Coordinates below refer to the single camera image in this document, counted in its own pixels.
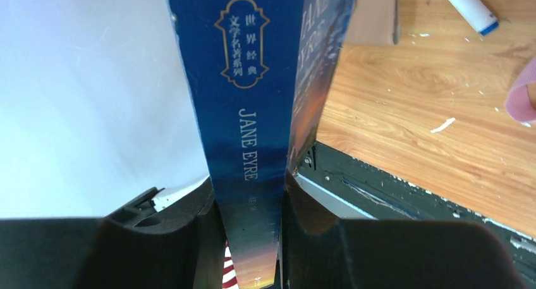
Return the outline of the blue Jane Eyre book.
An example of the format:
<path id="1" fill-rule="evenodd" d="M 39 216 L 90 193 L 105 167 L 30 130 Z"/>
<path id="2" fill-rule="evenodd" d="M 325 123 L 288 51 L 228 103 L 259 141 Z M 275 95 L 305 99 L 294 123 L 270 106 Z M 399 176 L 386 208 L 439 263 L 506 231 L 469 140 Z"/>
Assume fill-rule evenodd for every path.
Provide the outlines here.
<path id="1" fill-rule="evenodd" d="M 286 174 L 315 135 L 356 0 L 168 1 L 238 286 L 271 286 Z"/>

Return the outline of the pink student backpack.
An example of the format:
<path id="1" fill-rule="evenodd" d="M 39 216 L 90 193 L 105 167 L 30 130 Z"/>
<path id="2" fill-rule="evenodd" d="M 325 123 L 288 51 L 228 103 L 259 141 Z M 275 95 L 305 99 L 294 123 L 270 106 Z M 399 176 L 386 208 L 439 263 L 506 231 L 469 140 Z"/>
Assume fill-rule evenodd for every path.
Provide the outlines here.
<path id="1" fill-rule="evenodd" d="M 535 122 L 535 58 L 524 67 L 510 88 L 505 108 L 517 122 Z"/>

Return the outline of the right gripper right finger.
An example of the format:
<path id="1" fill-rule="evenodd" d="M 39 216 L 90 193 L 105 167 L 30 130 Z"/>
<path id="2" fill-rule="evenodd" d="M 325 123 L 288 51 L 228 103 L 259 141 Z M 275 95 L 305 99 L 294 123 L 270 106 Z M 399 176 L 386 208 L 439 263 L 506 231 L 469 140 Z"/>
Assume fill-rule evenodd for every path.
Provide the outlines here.
<path id="1" fill-rule="evenodd" d="M 342 219 L 286 178 L 283 288 L 523 288 L 499 239 L 450 221 Z"/>

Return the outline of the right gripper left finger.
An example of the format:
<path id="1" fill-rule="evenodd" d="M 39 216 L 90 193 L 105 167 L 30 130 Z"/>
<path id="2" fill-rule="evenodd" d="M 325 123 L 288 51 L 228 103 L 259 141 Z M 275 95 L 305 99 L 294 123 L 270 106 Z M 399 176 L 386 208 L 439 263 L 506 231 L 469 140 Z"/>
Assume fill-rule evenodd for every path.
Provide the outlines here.
<path id="1" fill-rule="evenodd" d="M 151 188 L 103 218 L 1 221 L 2 288 L 220 288 L 226 238 L 202 180 L 157 211 Z"/>

